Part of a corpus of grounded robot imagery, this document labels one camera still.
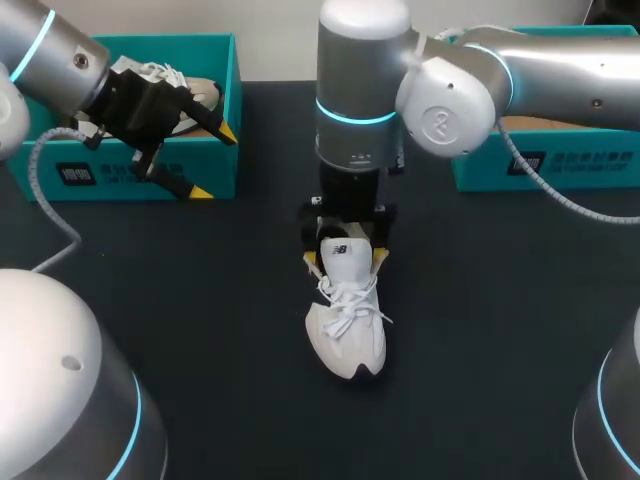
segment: shoe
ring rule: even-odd
[[[313,303],[305,323],[311,345],[325,366],[339,377],[355,380],[374,377],[384,366],[387,347],[382,321],[391,319],[380,311],[376,284],[389,253],[382,250],[374,260],[362,229],[357,229],[359,235],[353,229],[349,235],[348,230],[321,227],[316,252],[319,266],[309,255],[304,256],[326,303]]]
[[[182,72],[179,72],[168,64],[140,63],[123,55],[113,64],[111,70],[116,73],[132,70],[152,83],[165,80],[174,87],[188,87],[194,96],[193,99],[209,110],[213,110],[220,101],[221,90],[216,82],[206,78],[185,77]],[[98,127],[89,122],[89,117],[84,113],[78,113],[76,119],[78,120],[78,130],[88,137],[92,137],[98,131]],[[174,128],[172,135],[182,135],[194,130],[197,126],[198,124],[195,120],[182,112],[180,115],[180,123]]]

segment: white cable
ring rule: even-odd
[[[80,234],[76,232],[71,225],[65,222],[62,217],[60,217],[60,215],[56,213],[51,204],[44,197],[44,193],[42,193],[42,188],[40,187],[40,181],[38,180],[38,161],[40,160],[42,149],[49,140],[53,140],[57,137],[71,137],[75,140],[78,140],[79,142],[84,142],[87,139],[84,134],[71,128],[52,128],[51,130],[43,133],[40,138],[38,138],[35,145],[33,146],[33,149],[31,150],[31,155],[29,155],[29,186],[31,187],[33,196],[42,208],[42,211],[45,213],[45,215],[49,217],[51,221],[55,223],[71,240],[71,245],[56,253],[48,260],[45,260],[32,270],[33,272],[38,273],[58,263],[60,260],[76,250],[80,246],[80,244],[82,244],[82,237],[80,237]]]
[[[443,32],[436,35],[436,39],[445,40],[450,37],[457,37],[464,34],[465,30],[462,28],[448,28]],[[604,215],[602,213],[595,212],[593,210],[589,210],[577,203],[569,200],[567,197],[558,192],[555,188],[549,185],[540,175],[536,173],[536,171],[531,168],[531,165],[522,157],[522,154],[518,150],[518,148],[511,140],[511,137],[507,133],[507,130],[504,128],[504,124],[502,120],[498,120],[498,129],[500,130],[500,135],[504,140],[505,145],[513,155],[513,158],[518,163],[518,165],[526,172],[531,179],[538,184],[542,190],[547,193],[551,198],[560,203],[565,208],[568,208],[572,212],[583,215],[592,220],[596,220],[598,222],[611,223],[614,225],[638,225],[640,224],[640,216],[638,217],[616,217],[613,215]]]

